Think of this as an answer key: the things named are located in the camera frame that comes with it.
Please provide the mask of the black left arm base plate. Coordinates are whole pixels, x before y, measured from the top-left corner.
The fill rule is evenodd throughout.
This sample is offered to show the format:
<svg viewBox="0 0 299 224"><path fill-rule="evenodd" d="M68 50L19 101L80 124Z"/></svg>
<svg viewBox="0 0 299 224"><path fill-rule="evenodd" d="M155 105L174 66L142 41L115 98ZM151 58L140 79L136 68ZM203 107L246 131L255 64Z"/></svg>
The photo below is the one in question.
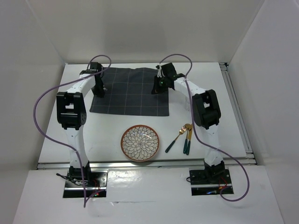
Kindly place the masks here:
<svg viewBox="0 0 299 224"><path fill-rule="evenodd" d="M65 180L63 198L83 198L83 181L79 179L71 179L69 174L56 176ZM104 198L107 196L107 178L108 171L93 172L91 179L85 180L86 197L87 198Z"/></svg>

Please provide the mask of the floral patterned plate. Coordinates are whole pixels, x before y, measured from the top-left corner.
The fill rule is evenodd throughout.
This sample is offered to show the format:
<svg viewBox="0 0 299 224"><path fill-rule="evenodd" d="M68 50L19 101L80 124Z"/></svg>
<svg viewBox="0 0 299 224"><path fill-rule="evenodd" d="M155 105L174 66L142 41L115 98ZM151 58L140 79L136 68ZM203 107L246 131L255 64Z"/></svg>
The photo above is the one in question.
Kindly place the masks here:
<svg viewBox="0 0 299 224"><path fill-rule="evenodd" d="M128 128L121 138L123 154L135 162L145 162L159 151L160 139L157 132L146 125L135 125Z"/></svg>

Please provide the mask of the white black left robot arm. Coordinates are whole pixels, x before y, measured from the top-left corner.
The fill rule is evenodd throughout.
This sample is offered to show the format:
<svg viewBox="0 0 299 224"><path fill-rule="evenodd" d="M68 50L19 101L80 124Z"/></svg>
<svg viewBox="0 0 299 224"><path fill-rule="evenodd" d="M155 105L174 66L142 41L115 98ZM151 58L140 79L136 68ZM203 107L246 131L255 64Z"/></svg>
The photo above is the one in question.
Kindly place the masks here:
<svg viewBox="0 0 299 224"><path fill-rule="evenodd" d="M94 96L103 98L104 84L101 79L104 67L92 62L81 71L79 81L67 91L57 93L57 121L65 130L70 149L70 168L68 177L87 186L92 182L92 172L84 146L83 127L87 120L84 98L92 91Z"/></svg>

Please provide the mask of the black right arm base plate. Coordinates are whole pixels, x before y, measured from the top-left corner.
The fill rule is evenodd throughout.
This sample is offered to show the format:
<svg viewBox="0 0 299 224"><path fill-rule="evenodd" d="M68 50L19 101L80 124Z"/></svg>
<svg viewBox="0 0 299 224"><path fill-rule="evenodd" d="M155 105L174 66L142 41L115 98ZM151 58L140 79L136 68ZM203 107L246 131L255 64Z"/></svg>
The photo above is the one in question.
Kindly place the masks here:
<svg viewBox="0 0 299 224"><path fill-rule="evenodd" d="M213 178L208 178L204 170L190 170L186 181L191 185L192 196L233 194L233 186L228 169Z"/></svg>

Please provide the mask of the clear drinking glass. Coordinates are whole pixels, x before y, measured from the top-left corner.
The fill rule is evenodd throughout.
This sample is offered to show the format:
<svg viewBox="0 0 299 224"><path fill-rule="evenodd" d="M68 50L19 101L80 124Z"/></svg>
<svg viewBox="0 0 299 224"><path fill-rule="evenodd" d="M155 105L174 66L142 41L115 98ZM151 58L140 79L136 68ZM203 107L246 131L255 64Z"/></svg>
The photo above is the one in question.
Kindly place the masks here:
<svg viewBox="0 0 299 224"><path fill-rule="evenodd" d="M192 100L190 100L189 98L185 98L185 106L184 108L190 112L191 111L191 107L192 107Z"/></svg>

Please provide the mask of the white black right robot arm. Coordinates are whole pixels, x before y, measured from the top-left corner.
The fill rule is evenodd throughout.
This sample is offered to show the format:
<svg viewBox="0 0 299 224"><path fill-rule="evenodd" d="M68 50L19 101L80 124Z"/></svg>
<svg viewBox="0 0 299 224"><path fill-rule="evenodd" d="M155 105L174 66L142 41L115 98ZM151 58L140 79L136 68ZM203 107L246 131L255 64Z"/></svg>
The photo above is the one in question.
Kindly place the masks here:
<svg viewBox="0 0 299 224"><path fill-rule="evenodd" d="M223 156L219 151L218 125L221 111L216 92L197 86L178 74L172 63L156 66L157 75L154 77L152 94L160 94L173 89L184 94L190 101L193 130L199 127L204 137L200 141L205 148L204 174L199 178L208 183L215 183L225 172Z"/></svg>

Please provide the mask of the dark grey checked cloth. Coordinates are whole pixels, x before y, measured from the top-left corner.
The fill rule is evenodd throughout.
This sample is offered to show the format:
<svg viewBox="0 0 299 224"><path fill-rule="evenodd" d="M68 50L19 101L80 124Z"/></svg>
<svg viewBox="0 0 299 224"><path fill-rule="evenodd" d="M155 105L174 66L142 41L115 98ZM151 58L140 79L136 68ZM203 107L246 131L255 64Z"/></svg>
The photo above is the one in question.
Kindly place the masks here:
<svg viewBox="0 0 299 224"><path fill-rule="evenodd" d="M109 68L102 77L105 96L94 96L91 113L167 117L168 92L153 95L154 76L151 68Z"/></svg>

